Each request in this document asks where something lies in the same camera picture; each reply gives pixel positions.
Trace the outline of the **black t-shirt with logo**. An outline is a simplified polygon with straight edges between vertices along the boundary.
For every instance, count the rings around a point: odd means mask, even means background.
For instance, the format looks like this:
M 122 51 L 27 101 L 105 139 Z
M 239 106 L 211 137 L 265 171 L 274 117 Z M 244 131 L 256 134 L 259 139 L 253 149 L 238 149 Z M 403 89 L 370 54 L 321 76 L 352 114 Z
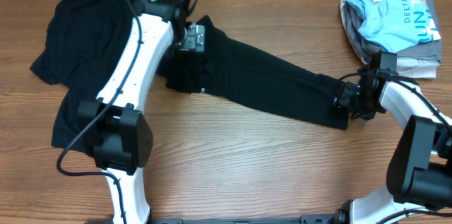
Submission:
M 346 129 L 348 112 L 333 101 L 342 83 L 312 73 L 272 54 L 233 40 L 209 16 L 202 53 L 175 51 L 157 69 L 166 86 L 183 93 L 207 93 L 262 112 Z

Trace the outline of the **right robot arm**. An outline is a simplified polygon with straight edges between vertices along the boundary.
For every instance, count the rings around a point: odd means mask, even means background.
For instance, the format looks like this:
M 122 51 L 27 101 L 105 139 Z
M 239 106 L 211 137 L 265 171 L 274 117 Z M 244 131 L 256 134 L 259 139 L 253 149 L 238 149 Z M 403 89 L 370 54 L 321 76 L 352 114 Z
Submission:
M 397 56 L 371 55 L 357 84 L 344 86 L 335 105 L 351 119 L 390 112 L 403 131 L 386 172 L 386 183 L 348 201 L 329 223 L 397 223 L 414 214 L 451 217 L 451 118 L 423 96 L 419 84 L 396 71 Z

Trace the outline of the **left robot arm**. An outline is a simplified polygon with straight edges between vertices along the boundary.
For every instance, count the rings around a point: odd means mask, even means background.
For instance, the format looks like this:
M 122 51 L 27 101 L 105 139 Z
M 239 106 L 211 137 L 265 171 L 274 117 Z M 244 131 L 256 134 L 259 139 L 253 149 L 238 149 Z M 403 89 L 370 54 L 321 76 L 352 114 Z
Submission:
M 205 28 L 187 21 L 197 0 L 138 0 L 131 32 L 109 80 L 93 101 L 78 106 L 78 139 L 106 178 L 111 223 L 149 223 L 143 167 L 153 147 L 144 117 L 157 68 L 166 54 L 202 53 Z

